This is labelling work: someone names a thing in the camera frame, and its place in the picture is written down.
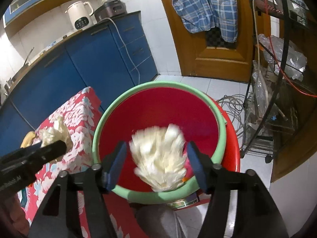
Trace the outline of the cream paper tissue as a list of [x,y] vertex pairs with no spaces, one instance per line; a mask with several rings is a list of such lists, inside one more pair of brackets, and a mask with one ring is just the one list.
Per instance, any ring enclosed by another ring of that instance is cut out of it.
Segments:
[[129,145],[134,173],[153,191],[171,191],[184,184],[187,155],[184,135],[177,125],[138,130]]

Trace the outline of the red green trash basin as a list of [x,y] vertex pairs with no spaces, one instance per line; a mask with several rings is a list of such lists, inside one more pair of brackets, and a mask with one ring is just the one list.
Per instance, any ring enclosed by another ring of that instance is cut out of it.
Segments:
[[[187,142],[220,164],[226,148],[226,123],[216,102],[203,92],[178,82],[147,82],[120,95],[104,112],[92,143],[94,162],[100,162],[119,141],[129,142],[137,130],[148,127],[180,127]],[[191,176],[174,191],[153,192],[134,174],[135,164],[127,155],[119,182],[113,192],[139,204],[165,204],[198,191]]]

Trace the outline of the blue kitchen cabinets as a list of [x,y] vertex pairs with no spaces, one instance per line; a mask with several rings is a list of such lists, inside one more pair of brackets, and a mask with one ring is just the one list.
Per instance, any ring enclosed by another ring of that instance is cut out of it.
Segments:
[[158,71],[139,11],[82,31],[29,67],[1,107],[1,154],[19,148],[24,135],[83,88],[90,86],[102,110]]

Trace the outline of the ginger root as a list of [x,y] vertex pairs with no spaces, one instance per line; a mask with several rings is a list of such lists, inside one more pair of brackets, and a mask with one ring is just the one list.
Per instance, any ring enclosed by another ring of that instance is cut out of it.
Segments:
[[26,148],[26,147],[31,146],[32,143],[33,143],[33,140],[34,140],[35,138],[36,138],[36,133],[35,133],[34,131],[28,132],[28,133],[25,135],[25,137],[24,137],[24,139],[23,139],[23,141],[22,141],[20,147],[21,147],[21,148]]

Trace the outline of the red plastic stool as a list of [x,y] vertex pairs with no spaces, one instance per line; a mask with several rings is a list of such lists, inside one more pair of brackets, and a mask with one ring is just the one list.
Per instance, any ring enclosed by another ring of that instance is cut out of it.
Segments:
[[[223,110],[223,108],[219,105],[219,103],[216,100],[212,99],[211,97],[210,99],[215,102],[222,116],[227,121],[226,149],[225,149],[225,153],[224,153],[221,165],[229,171],[235,171],[239,173],[240,172],[240,149],[239,149],[238,138],[236,136],[234,126],[230,121],[228,113],[226,113]],[[202,204],[208,204],[210,200],[211,200],[210,195],[206,195],[201,190],[198,190],[184,199],[178,200],[176,202],[167,203],[167,205],[173,210],[177,211],[184,208],[191,208],[191,207],[202,205]]]

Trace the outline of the grey trouser knee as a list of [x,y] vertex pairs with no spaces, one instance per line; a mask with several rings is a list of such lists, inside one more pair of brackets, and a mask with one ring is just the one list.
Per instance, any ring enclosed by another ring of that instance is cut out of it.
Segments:
[[167,205],[147,205],[135,213],[138,225],[148,237],[188,237],[187,226]]

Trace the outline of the red floral tablecloth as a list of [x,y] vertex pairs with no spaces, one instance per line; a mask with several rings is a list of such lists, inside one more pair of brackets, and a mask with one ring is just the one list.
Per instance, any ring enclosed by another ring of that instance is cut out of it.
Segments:
[[[36,173],[35,182],[28,186],[25,192],[18,193],[19,197],[27,197],[23,210],[29,222],[33,221],[44,196],[60,171],[66,170],[73,174],[92,166],[92,139],[101,118],[100,105],[101,102],[93,88],[84,88],[56,109],[36,130],[37,138],[33,142],[39,143],[41,130],[53,127],[54,121],[61,115],[64,117],[73,148],[62,160],[44,165]],[[125,199],[111,192],[106,196],[105,202],[118,237],[146,237]]]

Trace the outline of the steel frying pan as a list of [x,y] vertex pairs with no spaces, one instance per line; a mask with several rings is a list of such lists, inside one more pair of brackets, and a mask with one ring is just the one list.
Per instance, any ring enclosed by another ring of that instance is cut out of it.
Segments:
[[33,52],[33,50],[34,50],[34,47],[31,48],[31,50],[29,51],[27,57],[25,58],[23,67],[27,64],[27,62],[28,62],[28,60],[29,60],[29,57],[30,57],[31,53]]

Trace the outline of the wooden door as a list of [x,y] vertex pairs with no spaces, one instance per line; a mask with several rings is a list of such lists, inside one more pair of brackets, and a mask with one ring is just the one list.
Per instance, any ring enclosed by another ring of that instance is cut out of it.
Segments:
[[253,11],[249,0],[238,0],[238,37],[225,42],[219,28],[188,32],[172,6],[162,0],[177,51],[182,76],[248,82],[255,56]]

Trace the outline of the white electric kettle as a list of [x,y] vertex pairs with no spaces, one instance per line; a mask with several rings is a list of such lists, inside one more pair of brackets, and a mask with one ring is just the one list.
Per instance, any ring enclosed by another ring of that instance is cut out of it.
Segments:
[[75,31],[84,30],[94,25],[91,19],[94,15],[94,9],[90,2],[75,2],[67,8],[65,14],[68,15]]

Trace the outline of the dark rice cooker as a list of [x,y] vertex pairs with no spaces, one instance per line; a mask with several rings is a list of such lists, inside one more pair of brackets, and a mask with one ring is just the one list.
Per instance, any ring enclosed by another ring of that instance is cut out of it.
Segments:
[[99,23],[106,18],[126,14],[125,4],[121,0],[102,0],[102,5],[94,11],[96,21]]

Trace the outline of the blue plaid shirt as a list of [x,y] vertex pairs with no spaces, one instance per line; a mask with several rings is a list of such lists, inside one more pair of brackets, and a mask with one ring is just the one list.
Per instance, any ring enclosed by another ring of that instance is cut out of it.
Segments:
[[188,32],[205,32],[217,27],[225,42],[236,42],[238,0],[172,0],[172,5]]

